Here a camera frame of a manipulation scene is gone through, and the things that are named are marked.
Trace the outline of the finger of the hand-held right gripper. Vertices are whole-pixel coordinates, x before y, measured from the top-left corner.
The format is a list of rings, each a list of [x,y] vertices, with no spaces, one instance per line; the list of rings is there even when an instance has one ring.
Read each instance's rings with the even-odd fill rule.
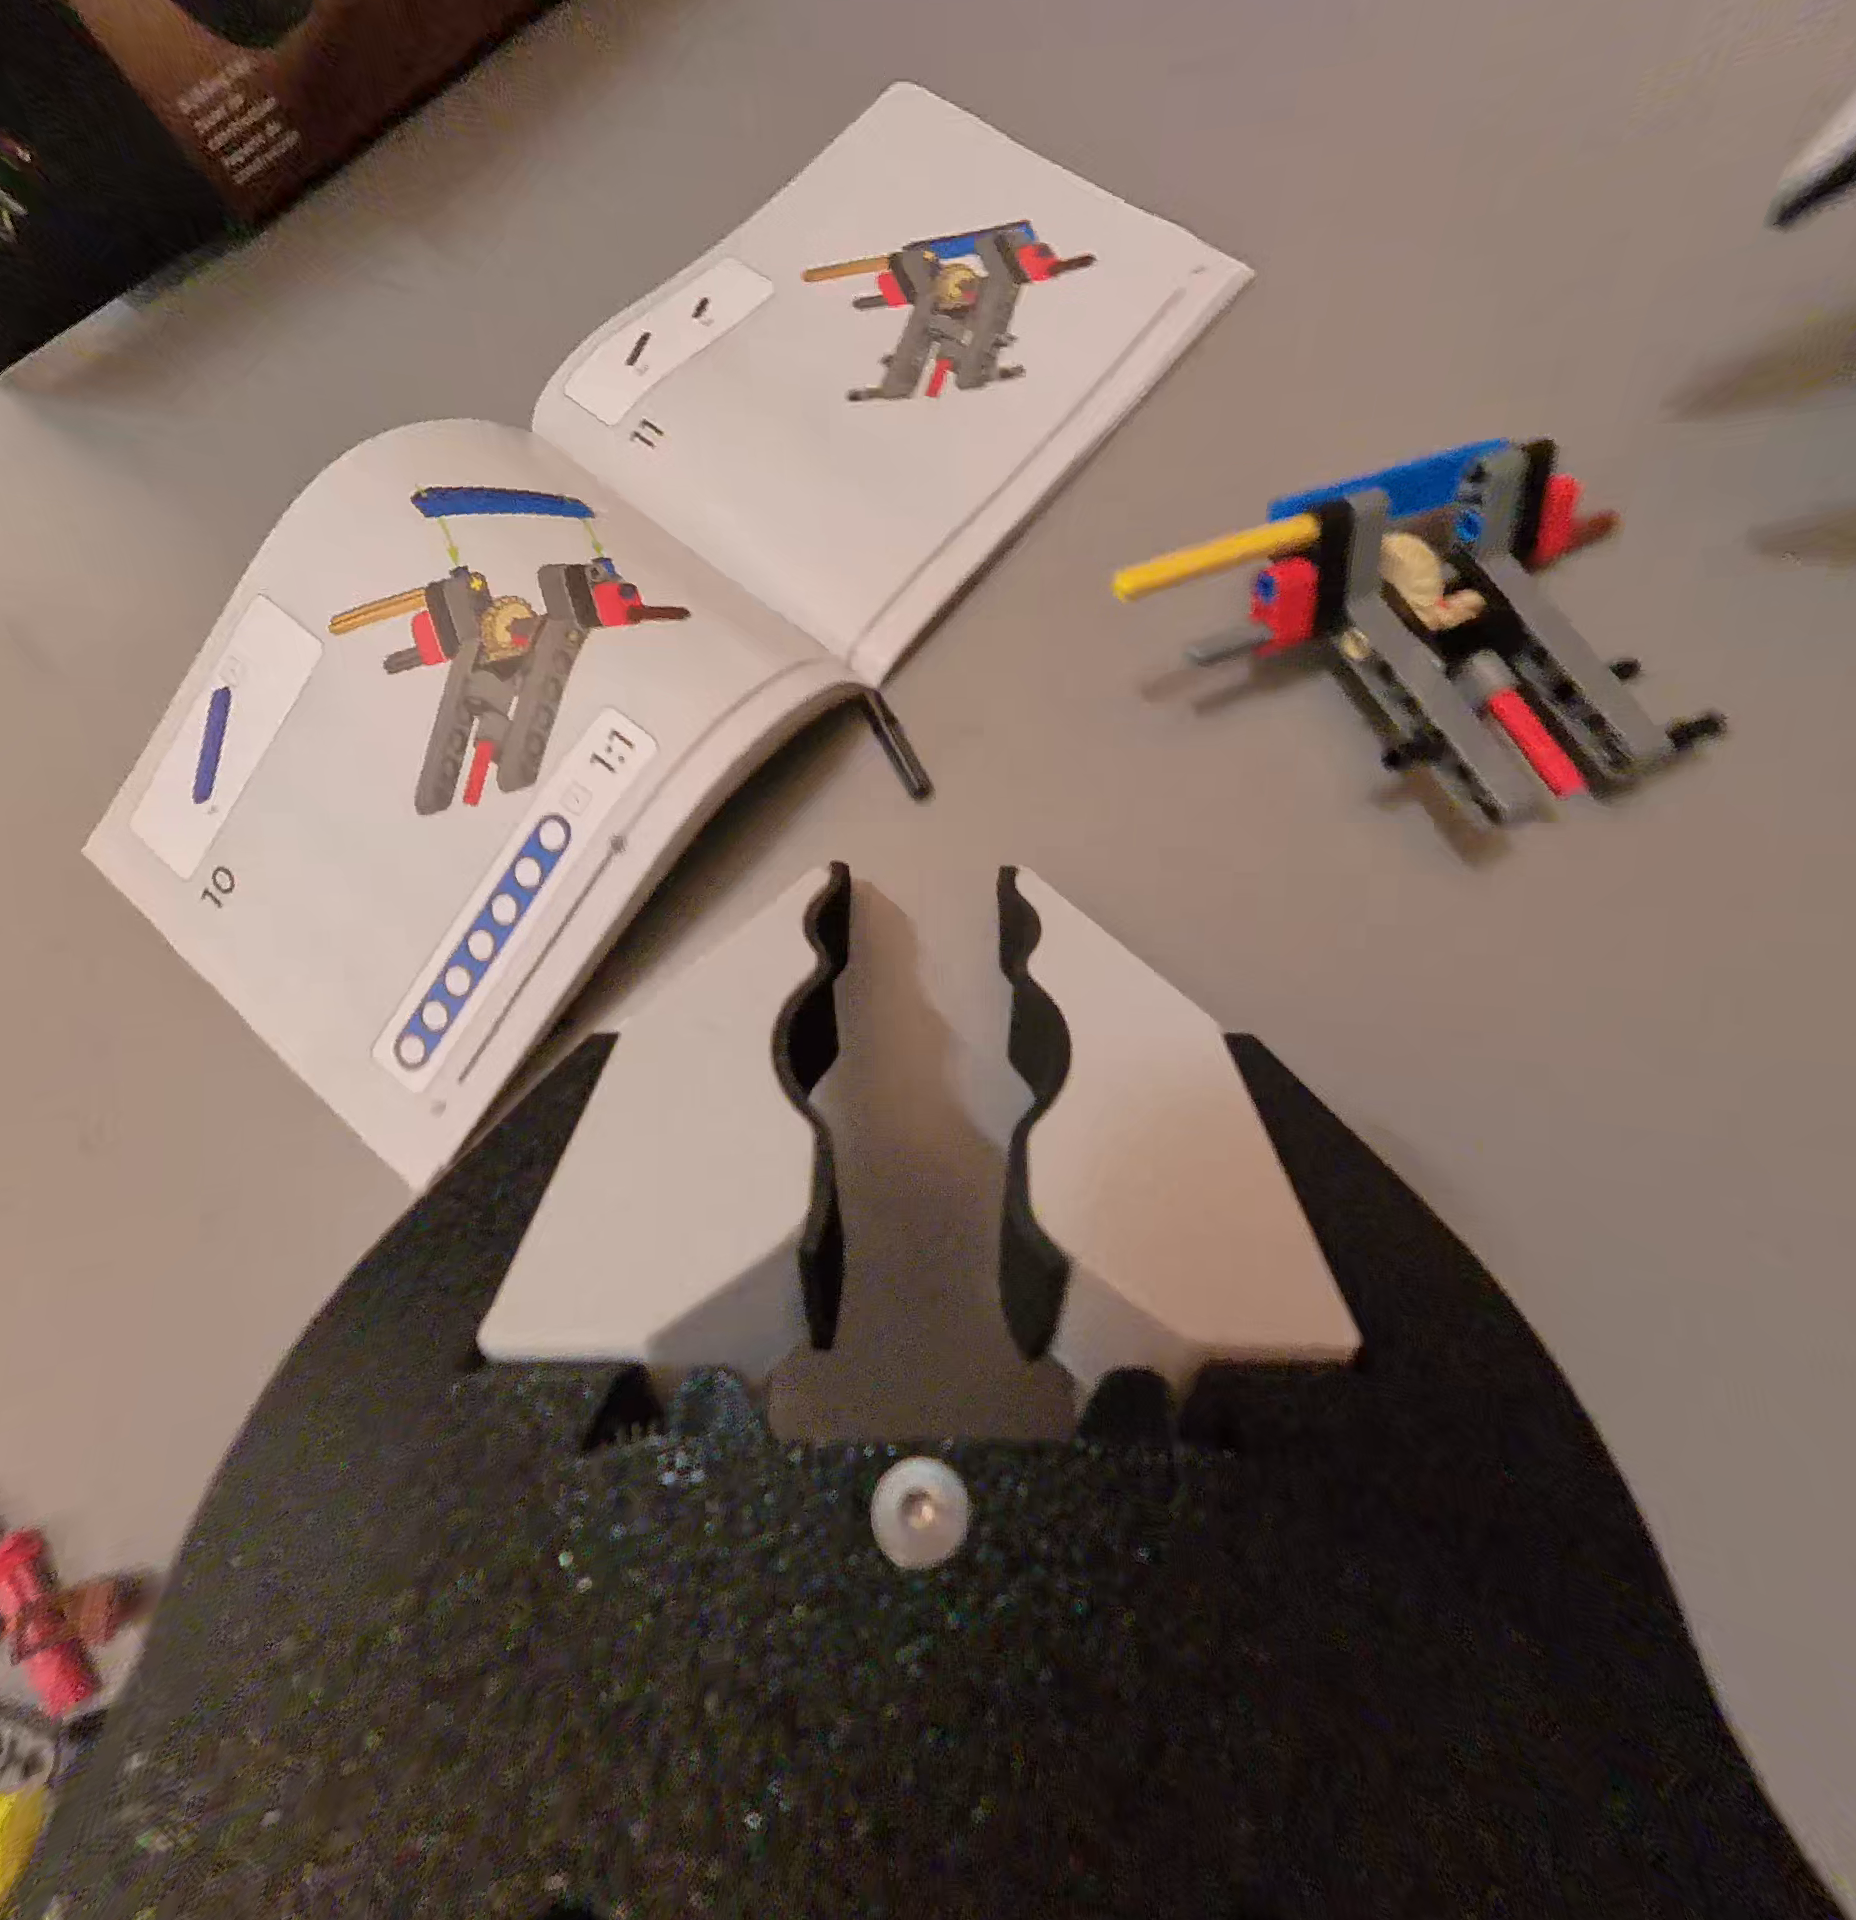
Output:
[[[1770,228],[1793,228],[1856,190],[1856,89],[1788,163],[1767,208]]]

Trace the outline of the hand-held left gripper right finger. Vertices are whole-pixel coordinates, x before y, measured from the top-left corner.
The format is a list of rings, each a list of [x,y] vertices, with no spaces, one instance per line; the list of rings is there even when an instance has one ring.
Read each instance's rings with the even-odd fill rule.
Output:
[[[1218,1019],[1032,868],[994,910],[1026,1090],[1000,1301],[1077,1436],[1172,1438],[1219,1385],[1350,1373],[1355,1311]]]

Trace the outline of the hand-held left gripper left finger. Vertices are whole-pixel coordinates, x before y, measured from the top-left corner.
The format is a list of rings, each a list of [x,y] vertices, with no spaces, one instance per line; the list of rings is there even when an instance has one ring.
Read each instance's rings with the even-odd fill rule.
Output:
[[[603,1369],[617,1438],[769,1427],[773,1373],[833,1347],[844,1217],[821,1080],[851,872],[829,862],[677,973],[615,1037],[484,1314],[484,1373]]]

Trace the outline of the grey lego chassis assembly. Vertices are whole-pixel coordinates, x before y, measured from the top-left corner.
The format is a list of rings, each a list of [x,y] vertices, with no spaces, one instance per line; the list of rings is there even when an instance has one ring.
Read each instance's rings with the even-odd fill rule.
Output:
[[[1246,632],[1194,648],[1323,661],[1364,708],[1384,768],[1423,775],[1476,828],[1539,821],[1553,803],[1637,789],[1724,738],[1703,709],[1660,721],[1634,657],[1605,657],[1545,575],[1612,540],[1552,438],[1489,438],[1289,493],[1265,521],[1120,568],[1135,604],[1249,577]]]

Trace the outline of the pile of lego pieces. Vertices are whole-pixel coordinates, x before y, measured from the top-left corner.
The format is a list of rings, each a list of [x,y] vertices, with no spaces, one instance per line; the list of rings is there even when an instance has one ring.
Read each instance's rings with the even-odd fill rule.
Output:
[[[157,1593],[142,1569],[69,1581],[37,1528],[0,1516],[0,1795],[49,1790],[49,1821],[100,1739],[102,1653],[142,1628]]]

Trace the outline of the lego set box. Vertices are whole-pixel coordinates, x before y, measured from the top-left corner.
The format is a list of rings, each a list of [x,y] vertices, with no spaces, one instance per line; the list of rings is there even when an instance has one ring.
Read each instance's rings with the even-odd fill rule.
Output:
[[[549,3],[0,3],[0,373],[267,228]]]

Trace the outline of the open instruction booklet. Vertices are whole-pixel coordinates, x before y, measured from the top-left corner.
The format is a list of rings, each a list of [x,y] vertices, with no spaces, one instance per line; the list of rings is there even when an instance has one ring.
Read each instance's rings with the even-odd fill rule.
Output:
[[[705,821],[879,698],[1253,277],[893,84],[528,425],[323,468],[85,853],[427,1186]]]

